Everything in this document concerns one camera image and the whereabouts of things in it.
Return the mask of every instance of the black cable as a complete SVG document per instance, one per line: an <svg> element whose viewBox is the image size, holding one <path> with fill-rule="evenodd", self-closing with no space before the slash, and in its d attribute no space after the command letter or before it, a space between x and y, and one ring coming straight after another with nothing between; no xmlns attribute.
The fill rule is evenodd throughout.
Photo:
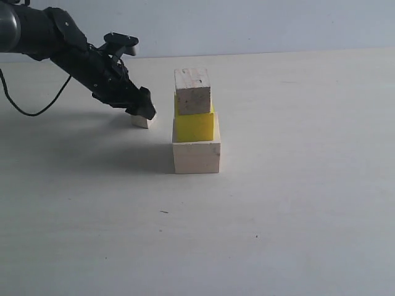
<svg viewBox="0 0 395 296"><path fill-rule="evenodd" d="M11 99L9 93L8 93L8 87L7 87L7 83L6 83L6 79L4 78L4 74L2 72L2 70L0 69L0 79L1 79L1 83L2 83L2 87L4 89L4 94L6 95L8 101L11 103L11 105L14 106L15 109L17 109L20 113L29 116L29 117L36 117L38 115L43 114L45 111L47 111L49 108L51 108L51 106L53 104L55 104L55 102L58 100L58 98L60 97L60 95L62 94L63 90L65 89L65 87L68 85L68 83L70 82L70 80L72 79L71 75L67 78L66 82L63 84L62 88L60 89L60 91L57 93L55 99L52 100L51 103L48 104L47 107L45 107L43 110L41 110L40 112L37 113L27 113L25 111L23 111L21 108L18 107L18 105Z"/></svg>

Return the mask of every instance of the small wooden block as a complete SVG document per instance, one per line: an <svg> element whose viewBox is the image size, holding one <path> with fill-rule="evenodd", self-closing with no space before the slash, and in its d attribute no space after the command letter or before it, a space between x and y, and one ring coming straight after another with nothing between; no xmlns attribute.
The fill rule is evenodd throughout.
<svg viewBox="0 0 395 296"><path fill-rule="evenodd" d="M175 70L175 89L180 115L210 113L211 86L207 69Z"/></svg>
<svg viewBox="0 0 395 296"><path fill-rule="evenodd" d="M180 115L178 113L178 100L174 98L175 128L177 142L198 142L214 140L214 107L210 113Z"/></svg>
<svg viewBox="0 0 395 296"><path fill-rule="evenodd" d="M149 127L154 123L156 120L156 115L152 120L148 120L147 118L144 118L140 115L130 115L131 116L131 124L138 126L139 128L146 128L149 129Z"/></svg>
<svg viewBox="0 0 395 296"><path fill-rule="evenodd" d="M173 123L173 154L176 174L206 174L220 172L221 137L218 115L215 113L213 141L177 142Z"/></svg>

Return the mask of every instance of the stacked blocks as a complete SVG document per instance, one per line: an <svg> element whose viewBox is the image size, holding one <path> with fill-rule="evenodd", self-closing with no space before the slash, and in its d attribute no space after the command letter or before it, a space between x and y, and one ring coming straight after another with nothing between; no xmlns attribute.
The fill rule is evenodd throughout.
<svg viewBox="0 0 395 296"><path fill-rule="evenodd" d="M219 173L221 140L207 70L175 70L173 154L178 174Z"/></svg>

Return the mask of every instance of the wooden block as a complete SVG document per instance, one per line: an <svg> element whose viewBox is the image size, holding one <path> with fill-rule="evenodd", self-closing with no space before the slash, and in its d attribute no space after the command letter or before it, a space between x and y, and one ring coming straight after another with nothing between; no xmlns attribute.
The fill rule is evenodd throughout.
<svg viewBox="0 0 395 296"><path fill-rule="evenodd" d="M180 115L210 113L211 87L207 69L175 70L175 89Z"/></svg>
<svg viewBox="0 0 395 296"><path fill-rule="evenodd" d="M214 140L214 107L210 113L180 115L177 96L174 97L174 118L177 142L198 142Z"/></svg>
<svg viewBox="0 0 395 296"><path fill-rule="evenodd" d="M177 142L173 123L173 154L176 174L206 174L220 172L221 137L218 115L215 113L213 141Z"/></svg>
<svg viewBox="0 0 395 296"><path fill-rule="evenodd" d="M156 115L152 120L148 120L140 115L130 115L131 116L131 124L138 126L139 128L150 128L150 126L155 122Z"/></svg>

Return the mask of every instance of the robotic arm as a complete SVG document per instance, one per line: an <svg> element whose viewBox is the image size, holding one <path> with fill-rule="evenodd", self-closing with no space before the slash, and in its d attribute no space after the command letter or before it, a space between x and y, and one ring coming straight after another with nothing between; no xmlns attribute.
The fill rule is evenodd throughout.
<svg viewBox="0 0 395 296"><path fill-rule="evenodd" d="M30 0L0 0L0 52L21 53L40 61L50 59L92 91L92 96L126 113L152 119L151 93L129 79L121 56L135 56L138 39L117 33L105 35L103 46L87 42L64 10L29 7Z"/></svg>

